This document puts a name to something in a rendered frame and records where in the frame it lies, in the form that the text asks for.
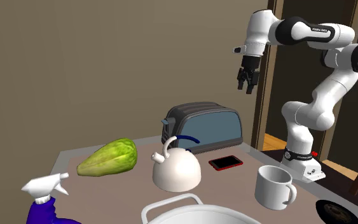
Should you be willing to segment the black stove burner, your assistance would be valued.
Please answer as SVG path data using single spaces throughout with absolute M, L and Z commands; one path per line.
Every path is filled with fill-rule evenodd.
M 330 200 L 318 200 L 315 208 L 325 224 L 358 224 L 354 213 Z

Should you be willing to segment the dark door with wooden frame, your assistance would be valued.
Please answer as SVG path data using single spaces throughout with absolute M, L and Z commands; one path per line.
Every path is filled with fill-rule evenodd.
M 267 7 L 279 18 L 299 16 L 309 22 L 337 22 L 358 32 L 358 0 L 268 0 Z M 273 136 L 282 149 L 287 128 L 281 107 L 287 101 L 310 102 L 313 89 L 330 72 L 320 64 L 320 51 L 305 43 L 268 47 L 254 91 L 257 97 L 251 146 L 265 150 L 267 137 Z

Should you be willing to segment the white mug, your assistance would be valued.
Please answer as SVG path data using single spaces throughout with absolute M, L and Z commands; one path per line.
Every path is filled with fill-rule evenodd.
M 265 208 L 283 210 L 297 197 L 298 191 L 292 182 L 293 177 L 285 169 L 263 165 L 257 173 L 255 199 Z

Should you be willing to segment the red phone with black screen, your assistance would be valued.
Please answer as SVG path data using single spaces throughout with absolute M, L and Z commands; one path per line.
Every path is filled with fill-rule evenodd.
M 209 160 L 209 164 L 216 171 L 222 171 L 222 170 L 229 169 L 232 167 L 240 166 L 243 164 L 243 161 L 241 161 L 239 158 L 237 158 L 234 155 L 230 155 L 230 156 L 226 156 L 226 157 Z

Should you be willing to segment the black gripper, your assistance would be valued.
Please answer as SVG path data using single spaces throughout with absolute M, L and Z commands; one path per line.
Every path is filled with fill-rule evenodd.
M 259 78 L 259 68 L 261 58 L 254 57 L 249 55 L 244 55 L 242 57 L 241 67 L 238 72 L 238 89 L 242 90 L 244 86 L 244 81 L 247 81 L 247 90 L 246 94 L 252 94 L 253 88 L 256 86 Z

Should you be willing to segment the grey toaster with blue side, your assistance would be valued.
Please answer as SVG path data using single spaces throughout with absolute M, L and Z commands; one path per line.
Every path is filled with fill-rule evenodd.
M 239 113 L 215 102 L 190 102 L 171 108 L 162 120 L 162 143 L 172 136 L 185 135 L 198 139 L 178 139 L 169 148 L 184 148 L 192 153 L 205 153 L 242 144 Z

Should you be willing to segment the green lettuce head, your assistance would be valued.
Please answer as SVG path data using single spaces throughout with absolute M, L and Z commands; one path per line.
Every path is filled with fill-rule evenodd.
M 101 177 L 132 170 L 137 163 L 137 148 L 129 138 L 107 143 L 92 153 L 77 168 L 79 176 Z

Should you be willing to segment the blue spray bottle white nozzle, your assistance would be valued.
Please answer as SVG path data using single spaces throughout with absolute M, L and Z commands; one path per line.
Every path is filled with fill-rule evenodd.
M 51 192 L 57 190 L 68 195 L 68 192 L 60 184 L 62 179 L 68 177 L 67 172 L 52 174 L 31 179 L 22 187 L 22 191 L 29 193 L 34 198 L 26 224 L 81 224 L 76 220 L 58 218 L 55 212 L 55 198 L 51 196 Z

